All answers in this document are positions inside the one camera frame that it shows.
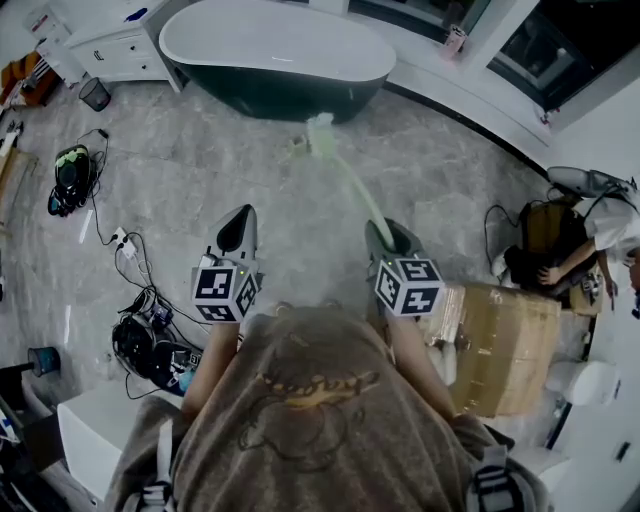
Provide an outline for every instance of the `window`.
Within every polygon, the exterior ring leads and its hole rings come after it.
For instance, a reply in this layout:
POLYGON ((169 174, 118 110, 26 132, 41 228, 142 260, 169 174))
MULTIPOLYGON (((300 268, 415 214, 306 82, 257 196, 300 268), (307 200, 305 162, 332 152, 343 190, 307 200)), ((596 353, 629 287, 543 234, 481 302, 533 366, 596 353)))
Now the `window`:
POLYGON ((541 0, 489 69, 552 110, 640 42, 638 16, 638 0, 541 0))
POLYGON ((349 11, 388 23, 444 43, 451 25, 467 34, 490 0, 351 0, 349 11))

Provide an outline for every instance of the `person's hand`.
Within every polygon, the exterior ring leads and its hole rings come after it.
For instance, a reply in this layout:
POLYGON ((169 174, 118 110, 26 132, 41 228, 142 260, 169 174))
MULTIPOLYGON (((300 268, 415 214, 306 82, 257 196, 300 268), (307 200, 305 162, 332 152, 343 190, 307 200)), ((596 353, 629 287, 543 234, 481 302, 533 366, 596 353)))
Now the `person's hand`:
POLYGON ((611 277, 605 277, 604 287, 605 290, 607 290, 607 295, 611 299, 611 311, 613 311, 615 309, 614 297, 618 296, 618 285, 613 279, 611 279, 611 277))
POLYGON ((545 286, 553 286, 562 279, 562 272, 558 267, 542 267, 538 270, 538 282, 545 286))

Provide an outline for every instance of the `gray tile floor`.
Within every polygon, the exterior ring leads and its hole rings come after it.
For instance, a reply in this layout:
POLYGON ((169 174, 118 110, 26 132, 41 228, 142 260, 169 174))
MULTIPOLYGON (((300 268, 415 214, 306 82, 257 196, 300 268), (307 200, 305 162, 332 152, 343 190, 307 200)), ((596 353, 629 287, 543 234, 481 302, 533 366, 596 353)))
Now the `gray tile floor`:
MULTIPOLYGON (((109 356, 110 334, 136 288, 116 273, 114 249, 101 246, 93 222, 78 243, 89 206, 65 219, 47 213, 55 154, 92 128, 110 134, 96 199, 101 232, 107 239, 118 226, 142 233, 154 281, 176 305, 194 312, 190 271, 211 225, 251 203, 266 274, 254 312, 279 300, 314 304, 328 297, 364 311, 365 211, 339 170, 310 156, 289 157, 288 144, 304 125, 241 117, 193 84, 175 95, 162 83, 122 83, 112 95, 106 110, 95 113, 76 99, 77 90, 61 89, 48 107, 10 113, 3 122, 23 119, 19 147, 39 158, 20 188, 13 239, 0 241, 8 284, 0 304, 3 364, 23 360, 27 346, 58 347, 61 376, 34 383, 52 403, 123 378, 109 356)), ((526 201, 543 199, 548 186, 482 136, 386 91, 336 132, 342 156, 385 215, 415 231, 447 280, 494 282, 484 255, 485 211, 501 203, 515 216, 526 201)), ((98 137, 83 142, 101 149, 98 137)), ((494 252, 519 238, 501 221, 496 214, 489 224, 494 252)), ((118 263, 141 279, 135 265, 118 263)), ((177 322, 193 342, 205 342, 195 325, 177 322)), ((569 331, 584 328, 579 320, 569 331)), ((519 437, 535 437, 539 416, 553 409, 549 400, 522 420, 529 427, 516 429, 519 437)))

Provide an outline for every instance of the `brown t-shirt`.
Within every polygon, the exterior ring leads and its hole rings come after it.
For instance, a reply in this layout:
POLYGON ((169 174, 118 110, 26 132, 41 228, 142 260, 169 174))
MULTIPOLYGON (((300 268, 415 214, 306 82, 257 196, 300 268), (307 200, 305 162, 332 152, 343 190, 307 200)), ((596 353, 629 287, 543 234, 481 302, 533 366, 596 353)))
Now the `brown t-shirt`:
POLYGON ((260 318, 192 425, 147 399, 106 510, 153 481, 168 418, 179 511, 465 510, 471 465, 494 444, 473 417, 447 424, 368 325, 327 309, 260 318))

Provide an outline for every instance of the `bathtub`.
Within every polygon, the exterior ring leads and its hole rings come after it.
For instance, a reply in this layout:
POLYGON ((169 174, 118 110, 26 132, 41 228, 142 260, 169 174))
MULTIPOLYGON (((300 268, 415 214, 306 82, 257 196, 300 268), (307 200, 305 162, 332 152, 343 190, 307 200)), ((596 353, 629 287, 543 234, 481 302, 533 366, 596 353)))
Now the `bathtub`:
POLYGON ((369 28, 304 5, 203 0, 176 13, 160 49, 189 78, 238 112, 306 121, 353 118, 396 62, 369 28))

